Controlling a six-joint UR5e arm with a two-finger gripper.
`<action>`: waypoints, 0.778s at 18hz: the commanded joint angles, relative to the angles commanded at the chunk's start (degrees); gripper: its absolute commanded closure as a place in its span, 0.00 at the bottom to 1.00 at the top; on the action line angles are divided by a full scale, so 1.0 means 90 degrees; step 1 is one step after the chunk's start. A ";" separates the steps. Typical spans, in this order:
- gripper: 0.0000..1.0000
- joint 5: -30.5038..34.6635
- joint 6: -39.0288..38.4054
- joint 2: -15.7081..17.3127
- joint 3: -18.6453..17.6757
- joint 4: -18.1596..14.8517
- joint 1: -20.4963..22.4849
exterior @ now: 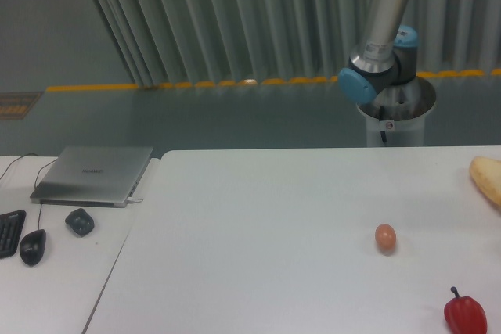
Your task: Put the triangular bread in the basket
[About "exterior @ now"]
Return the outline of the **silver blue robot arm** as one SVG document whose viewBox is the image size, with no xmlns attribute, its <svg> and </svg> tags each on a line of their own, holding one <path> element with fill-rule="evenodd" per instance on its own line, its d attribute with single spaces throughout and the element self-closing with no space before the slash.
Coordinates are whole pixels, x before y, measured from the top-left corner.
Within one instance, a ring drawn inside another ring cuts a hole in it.
<svg viewBox="0 0 501 334">
<path fill-rule="evenodd" d="M 418 34 L 402 25 L 408 0 L 369 0 L 368 16 L 348 65 L 338 74 L 343 93 L 357 104 L 416 76 Z"/>
</svg>

